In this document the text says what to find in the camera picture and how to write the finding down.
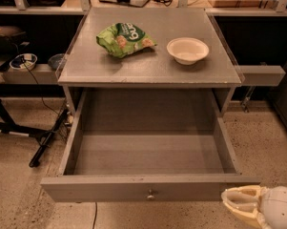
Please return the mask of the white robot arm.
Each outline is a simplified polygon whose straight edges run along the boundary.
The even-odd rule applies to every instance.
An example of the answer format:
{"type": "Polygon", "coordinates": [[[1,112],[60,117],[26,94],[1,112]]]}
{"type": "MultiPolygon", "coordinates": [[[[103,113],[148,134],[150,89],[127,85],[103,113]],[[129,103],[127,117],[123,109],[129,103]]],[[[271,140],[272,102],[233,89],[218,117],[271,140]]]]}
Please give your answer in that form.
{"type": "Polygon", "coordinates": [[[226,189],[221,198],[236,218],[255,229],[287,229],[287,187],[234,187],[226,189]]]}

